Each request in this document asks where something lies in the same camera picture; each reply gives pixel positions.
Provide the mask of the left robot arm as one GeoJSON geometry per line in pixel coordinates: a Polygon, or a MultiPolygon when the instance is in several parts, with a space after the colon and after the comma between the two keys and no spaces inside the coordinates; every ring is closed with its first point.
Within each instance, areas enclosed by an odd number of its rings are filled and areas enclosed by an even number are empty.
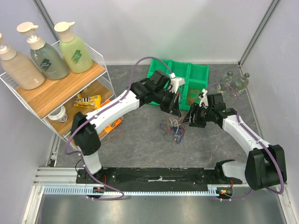
{"type": "Polygon", "coordinates": [[[88,169],[86,178],[91,183],[99,183],[103,177],[98,156],[99,134],[124,114],[151,102],[159,104],[161,111],[180,117],[178,89],[184,84],[184,78],[157,70],[151,77],[132,83],[128,90],[101,108],[86,115],[75,114],[71,136],[82,153],[88,169]]]}

